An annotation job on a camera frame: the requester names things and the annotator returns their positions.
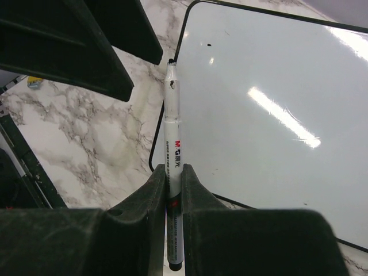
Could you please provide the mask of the white framed whiteboard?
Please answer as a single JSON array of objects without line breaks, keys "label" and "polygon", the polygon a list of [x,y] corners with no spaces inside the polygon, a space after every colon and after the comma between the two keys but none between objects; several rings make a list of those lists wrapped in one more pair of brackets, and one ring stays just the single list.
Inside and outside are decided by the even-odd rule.
[{"label": "white framed whiteboard", "polygon": [[367,248],[367,29],[195,1],[177,51],[182,160],[212,193],[320,212]]}]

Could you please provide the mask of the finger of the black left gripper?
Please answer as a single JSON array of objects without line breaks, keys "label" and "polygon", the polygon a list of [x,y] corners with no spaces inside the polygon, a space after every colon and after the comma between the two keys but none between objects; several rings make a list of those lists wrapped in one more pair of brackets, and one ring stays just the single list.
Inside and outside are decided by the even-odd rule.
[{"label": "finger of the black left gripper", "polygon": [[2,1],[1,69],[128,101],[134,87],[116,54],[152,64],[163,50],[139,1]]}]

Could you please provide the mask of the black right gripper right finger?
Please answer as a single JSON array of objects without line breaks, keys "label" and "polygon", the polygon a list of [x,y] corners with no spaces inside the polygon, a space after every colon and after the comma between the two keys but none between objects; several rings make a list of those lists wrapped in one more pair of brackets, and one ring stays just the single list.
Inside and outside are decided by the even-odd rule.
[{"label": "black right gripper right finger", "polygon": [[306,209],[230,209],[182,173],[186,275],[348,275],[332,228]]}]

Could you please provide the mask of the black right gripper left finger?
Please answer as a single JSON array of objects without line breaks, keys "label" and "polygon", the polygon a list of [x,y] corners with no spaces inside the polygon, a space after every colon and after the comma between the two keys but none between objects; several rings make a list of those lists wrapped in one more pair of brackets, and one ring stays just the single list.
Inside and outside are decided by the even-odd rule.
[{"label": "black right gripper left finger", "polygon": [[162,275],[165,180],[158,165],[109,210],[1,210],[1,274]]}]

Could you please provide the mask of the silver whiteboard marker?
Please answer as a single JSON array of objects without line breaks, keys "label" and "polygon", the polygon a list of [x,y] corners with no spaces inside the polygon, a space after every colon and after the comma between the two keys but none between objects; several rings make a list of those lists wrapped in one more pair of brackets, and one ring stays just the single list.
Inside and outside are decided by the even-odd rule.
[{"label": "silver whiteboard marker", "polygon": [[177,64],[167,63],[164,82],[164,153],[167,186],[167,260],[172,271],[179,271],[184,260],[182,220],[182,147],[180,85]]}]

